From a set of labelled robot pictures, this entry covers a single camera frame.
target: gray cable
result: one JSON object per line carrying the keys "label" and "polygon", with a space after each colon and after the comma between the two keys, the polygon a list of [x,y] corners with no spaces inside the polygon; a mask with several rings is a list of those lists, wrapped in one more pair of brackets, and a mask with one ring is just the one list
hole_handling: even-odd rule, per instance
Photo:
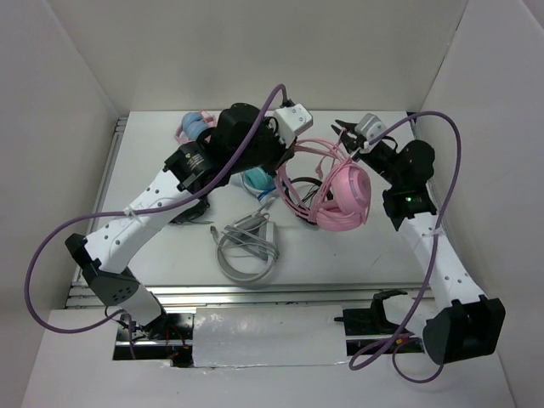
{"label": "gray cable", "polygon": [[[218,238],[218,231],[210,227],[212,238],[217,244],[216,258],[219,268],[231,280],[239,283],[249,283],[264,278],[274,267],[280,256],[280,249],[275,240],[276,226],[269,221],[269,214],[262,212],[268,205],[260,207],[256,212],[236,220],[225,226],[223,236]],[[242,272],[233,267],[227,260],[224,251],[231,248],[240,248],[262,259],[266,264],[256,273]]]}

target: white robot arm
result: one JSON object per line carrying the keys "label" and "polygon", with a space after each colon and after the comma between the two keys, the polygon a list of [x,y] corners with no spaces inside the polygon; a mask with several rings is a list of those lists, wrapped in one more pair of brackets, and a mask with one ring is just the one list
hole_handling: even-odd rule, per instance
{"label": "white robot arm", "polygon": [[[71,235],[65,242],[89,288],[102,303],[126,310],[149,337],[163,332],[168,325],[167,314],[134,277],[128,263],[170,220],[198,204],[188,199],[218,176],[259,115],[259,109],[247,104],[223,110],[216,127],[179,146],[165,161],[151,184],[125,209],[127,217],[115,218],[87,236]],[[273,118],[265,117],[258,124],[251,143],[215,188],[227,184],[231,174],[248,168],[261,166],[272,173],[292,157],[297,136],[313,123],[302,105],[290,101],[275,110]],[[181,201],[187,203],[170,208]]]}
{"label": "white robot arm", "polygon": [[[451,120],[438,112],[428,114]],[[419,303],[405,328],[423,340],[425,351],[438,365],[493,353],[505,309],[499,299],[486,297],[463,267],[444,231],[435,229],[437,210],[427,190],[427,182],[434,174],[433,148],[413,140],[397,152],[396,147],[377,138],[386,127],[371,114],[359,123],[336,122],[342,129],[332,128],[354,160],[362,160],[391,184],[382,195],[385,213],[424,271],[430,268],[434,242],[439,236],[428,281],[438,310]],[[371,309],[380,320],[378,325],[400,326],[413,307],[414,300],[405,293],[391,291],[378,293]]]}

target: black clamp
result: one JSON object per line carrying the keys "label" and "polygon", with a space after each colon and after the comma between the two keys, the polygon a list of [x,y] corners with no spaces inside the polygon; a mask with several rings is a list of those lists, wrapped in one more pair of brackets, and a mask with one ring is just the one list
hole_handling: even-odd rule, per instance
{"label": "black clamp", "polygon": [[406,293],[405,291],[393,289],[392,291],[376,293],[372,297],[372,303],[371,303],[372,321],[378,327],[381,333],[393,334],[394,331],[397,330],[397,328],[399,327],[399,325],[395,325],[394,323],[391,323],[388,321],[387,317],[385,316],[383,301],[389,298],[392,298],[393,296],[407,295],[407,294],[408,293]]}
{"label": "black clamp", "polygon": [[[331,125],[332,130],[353,155],[366,138],[355,132],[356,123],[335,122],[338,126]],[[418,213],[435,214],[436,207],[427,190],[427,182],[434,174],[434,149],[422,140],[412,140],[401,151],[397,151],[397,147],[396,142],[393,149],[382,139],[372,151],[359,152],[353,159],[363,161],[391,184],[391,188],[383,192],[383,207],[394,228],[399,230],[406,218],[414,218]]]}
{"label": "black clamp", "polygon": [[209,207],[210,201],[207,199],[207,196],[204,196],[196,203],[195,206],[186,209],[176,218],[170,221],[170,224],[181,225],[184,223],[192,223],[197,218],[204,215]]}

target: blue headphones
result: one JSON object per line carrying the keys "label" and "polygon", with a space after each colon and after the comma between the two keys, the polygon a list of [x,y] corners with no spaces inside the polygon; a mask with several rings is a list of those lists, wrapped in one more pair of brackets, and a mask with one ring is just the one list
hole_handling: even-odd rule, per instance
{"label": "blue headphones", "polygon": [[209,128],[209,125],[199,112],[189,112],[181,120],[181,128],[189,140],[196,140],[202,132]]}

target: purple cable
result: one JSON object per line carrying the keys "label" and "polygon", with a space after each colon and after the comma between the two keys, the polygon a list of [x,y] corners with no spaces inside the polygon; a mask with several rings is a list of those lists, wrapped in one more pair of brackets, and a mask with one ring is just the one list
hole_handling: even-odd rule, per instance
{"label": "purple cable", "polygon": [[[218,173],[213,180],[206,185],[201,190],[198,190],[194,195],[191,195],[188,198],[185,198],[183,200],[180,200],[179,202],[174,202],[173,204],[170,204],[168,206],[160,207],[160,208],[149,208],[145,210],[138,210],[134,211],[136,215],[145,215],[145,214],[156,214],[156,213],[162,213],[164,211],[173,210],[174,208],[181,207],[188,202],[191,202],[193,200],[196,200],[197,198],[200,198],[206,194],[208,194],[210,191],[213,190],[213,187],[215,187],[224,176],[227,175],[229,170],[235,165],[238,158],[241,156],[241,154],[244,152],[246,147],[251,142],[253,136],[257,132],[257,129],[259,125],[261,124],[261,121],[264,119],[264,116],[266,115],[266,111],[272,105],[272,102],[275,98],[275,96],[281,91],[283,96],[283,101],[288,101],[287,99],[287,91],[286,86],[284,84],[277,85],[272,92],[270,93],[269,97],[264,101],[263,107],[261,108],[261,111],[258,113],[257,118],[255,119],[255,122],[253,123],[251,129],[249,129],[249,132],[247,133],[247,136],[242,140],[240,143],[240,146],[238,146],[238,149],[236,149],[234,155],[230,158],[229,161],[227,161],[227,164],[223,167],[223,169]],[[34,306],[32,305],[31,301],[31,277],[32,277],[32,271],[34,270],[34,267],[36,266],[37,259],[41,255],[43,248],[62,230],[65,228],[75,224],[79,223],[80,221],[84,221],[86,219],[93,219],[93,218],[105,218],[105,217],[126,217],[127,215],[123,211],[110,211],[110,212],[95,212],[91,214],[86,215],[80,215],[79,217],[75,217],[73,219],[70,219],[66,221],[65,223],[59,225],[57,228],[55,228],[53,231],[49,233],[45,237],[45,239],[42,241],[42,243],[38,246],[36,251],[34,252],[34,255],[32,255],[31,261],[28,265],[28,269],[26,270],[26,277],[25,277],[25,304],[26,308],[30,312],[32,318],[42,327],[50,330],[51,332],[60,333],[60,334],[75,334],[75,333],[83,333],[87,332],[89,330],[92,330],[98,326],[103,325],[107,321],[109,321],[114,316],[119,315],[122,313],[122,310],[116,311],[114,314],[110,314],[105,319],[94,323],[91,326],[81,327],[78,329],[60,329],[55,326],[51,326],[47,321],[43,320],[37,313],[37,311],[34,309]]]}
{"label": "purple cable", "polygon": [[[409,115],[401,119],[400,121],[396,122],[392,127],[389,127],[386,130],[384,130],[382,133],[380,133],[379,136],[377,136],[374,140],[372,140],[371,145],[374,145],[375,143],[379,142],[381,139],[383,139],[384,136],[387,136],[388,134],[393,132],[395,129],[397,129],[399,126],[403,125],[404,123],[407,123],[421,116],[441,117],[442,119],[444,119],[450,124],[451,128],[453,129],[453,133],[456,136],[456,149],[457,149],[456,167],[453,172],[453,177],[451,178],[450,188],[448,189],[448,192],[444,199],[444,203],[442,204],[442,207],[439,210],[438,217],[436,218],[436,224],[434,225],[434,228],[437,229],[442,224],[442,218],[444,217],[445,209],[448,207],[448,204],[450,203],[451,195],[453,194],[453,190],[456,187],[457,179],[459,177],[459,170],[461,168],[461,135],[459,134],[459,129],[457,128],[457,125],[455,124],[455,122],[453,122],[453,120],[446,114],[442,112],[437,112],[435,110],[425,110],[423,112],[414,113],[413,115]],[[369,364],[373,363],[381,355],[383,355],[394,344],[394,342],[398,338],[400,338],[399,337],[400,333],[402,333],[402,331],[406,328],[408,321],[410,321],[411,317],[414,315],[414,313],[416,313],[417,306],[419,306],[419,303],[422,301],[425,291],[427,290],[428,283],[431,280],[431,274],[433,273],[434,264],[436,262],[436,253],[438,251],[438,244],[439,244],[439,236],[435,235],[433,237],[433,248],[431,251],[431,258],[429,259],[427,273],[425,274],[425,279],[423,280],[422,287],[420,288],[419,293],[416,296],[416,300],[412,304],[405,318],[402,320],[399,327],[397,327],[397,330],[393,333],[393,336],[391,336],[387,340],[378,340],[372,344],[369,344],[368,346],[362,348],[357,353],[355,353],[348,364],[350,370],[357,371],[367,367]],[[382,346],[382,347],[375,354],[370,356],[368,359],[366,359],[362,363],[359,363],[358,365],[355,364],[355,361],[363,353],[379,346]]]}
{"label": "purple cable", "polygon": [[402,349],[406,344],[411,344],[411,343],[414,343],[416,341],[417,341],[416,338],[411,338],[410,340],[408,340],[406,342],[402,342],[401,344],[399,344],[397,347],[394,348],[393,355],[391,357],[391,359],[393,360],[393,367],[399,373],[399,375],[401,377],[403,377],[406,381],[409,381],[411,383],[416,383],[416,384],[430,383],[431,381],[436,380],[436,378],[440,375],[442,370],[444,370],[444,365],[439,366],[439,369],[431,377],[425,378],[425,379],[422,379],[422,380],[418,380],[416,378],[408,377],[404,372],[402,372],[400,370],[399,366],[397,365],[397,353],[399,352],[399,350]]}

